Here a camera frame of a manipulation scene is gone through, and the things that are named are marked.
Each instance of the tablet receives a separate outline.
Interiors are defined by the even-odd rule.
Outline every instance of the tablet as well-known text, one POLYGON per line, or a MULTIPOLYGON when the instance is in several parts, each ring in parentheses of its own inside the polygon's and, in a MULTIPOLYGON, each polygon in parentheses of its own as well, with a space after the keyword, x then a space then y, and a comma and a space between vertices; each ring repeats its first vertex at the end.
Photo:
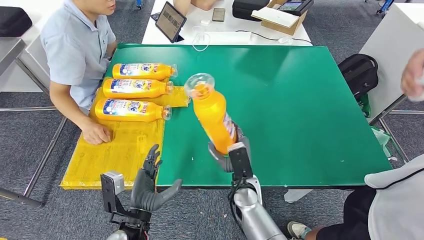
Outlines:
POLYGON ((187 18, 167 1, 157 18, 156 27, 165 34, 171 43, 175 43, 186 20, 187 18))

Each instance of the cardboard box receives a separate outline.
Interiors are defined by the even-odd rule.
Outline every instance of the cardboard box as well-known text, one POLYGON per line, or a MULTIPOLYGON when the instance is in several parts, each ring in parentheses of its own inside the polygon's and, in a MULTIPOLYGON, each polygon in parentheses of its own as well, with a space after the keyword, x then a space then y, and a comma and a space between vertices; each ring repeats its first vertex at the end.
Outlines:
POLYGON ((308 11, 305 11, 301 16, 273 9, 274 5, 282 5, 286 0, 272 0, 266 7, 261 10, 254 10, 252 17, 262 20, 262 26, 273 29, 288 35, 293 36, 305 19, 308 11))

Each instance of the bottle label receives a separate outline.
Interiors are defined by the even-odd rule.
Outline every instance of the bottle label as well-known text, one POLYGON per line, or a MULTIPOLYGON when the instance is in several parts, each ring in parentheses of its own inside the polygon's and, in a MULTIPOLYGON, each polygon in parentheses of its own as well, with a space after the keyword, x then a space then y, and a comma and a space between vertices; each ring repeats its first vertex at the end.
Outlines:
POLYGON ((114 79, 110 84, 112 93, 147 92, 152 87, 152 80, 114 79))
POLYGON ((234 136, 236 134, 236 126, 234 126, 234 123, 231 120, 231 117, 228 115, 228 113, 225 113, 223 123, 224 123, 225 129, 229 133, 229 137, 231 139, 234 139, 234 136))
POLYGON ((108 99, 104 103, 103 113, 106 115, 125 116, 126 114, 145 115, 148 102, 108 99))
POLYGON ((122 76, 140 76, 142 74, 158 71, 158 64, 154 63, 130 63, 122 64, 119 73, 122 76))

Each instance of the black bag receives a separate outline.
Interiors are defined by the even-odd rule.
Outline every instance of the black bag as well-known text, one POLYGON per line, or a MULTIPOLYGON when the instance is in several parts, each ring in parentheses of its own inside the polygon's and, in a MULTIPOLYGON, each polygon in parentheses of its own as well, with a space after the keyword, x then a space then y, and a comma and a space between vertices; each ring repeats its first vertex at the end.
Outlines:
POLYGON ((338 64, 356 100, 379 84, 377 61, 365 54, 353 54, 338 64))
POLYGON ((0 16, 0 37, 20 37, 33 25, 20 7, 0 6, 0 16))
POLYGON ((232 3, 232 15, 238 19, 260 22, 260 19, 252 17, 253 10, 264 8, 270 3, 269 0, 234 0, 232 3))

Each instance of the robotic arm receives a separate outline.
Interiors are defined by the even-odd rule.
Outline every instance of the robotic arm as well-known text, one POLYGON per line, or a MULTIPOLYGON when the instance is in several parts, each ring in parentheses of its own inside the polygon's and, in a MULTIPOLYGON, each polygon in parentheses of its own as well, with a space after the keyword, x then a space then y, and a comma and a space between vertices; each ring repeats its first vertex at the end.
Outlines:
POLYGON ((209 143, 209 152, 226 172, 232 172, 228 201, 231 214, 248 240, 287 240, 262 206, 261 185, 253 174, 249 140, 237 126, 238 142, 228 147, 228 157, 209 143))
POLYGON ((156 192, 155 179, 162 163, 162 161, 155 163, 160 154, 156 152, 158 147, 159 145, 155 144, 150 149, 143 167, 138 170, 128 210, 124 209, 118 198, 118 194, 125 189, 124 176, 115 171, 100 175, 104 210, 111 213, 109 221, 119 225, 119 230, 107 240, 148 240, 152 212, 158 210, 180 190, 183 181, 177 179, 171 187, 161 193, 156 192), (114 220, 115 215, 123 216, 125 219, 117 222, 114 220))
MULTIPOLYGON (((248 240, 287 240, 262 206, 261 185, 251 167, 249 140, 238 126, 237 137, 237 143, 228 147, 228 157, 222 156, 212 143, 208 145, 211 155, 226 172, 232 173, 228 195, 231 214, 248 240)), ((110 222, 119 225, 119 230, 107 240, 148 240, 152 212, 180 190, 182 180, 177 179, 170 188, 156 192, 155 179, 162 163, 155 164, 160 154, 156 152, 158 147, 156 144, 150 149, 143 168, 138 170, 128 210, 117 197, 124 190, 123 175, 110 171, 100 176, 104 209, 111 213, 110 222), (123 216, 125 220, 114 221, 114 215, 123 216)))

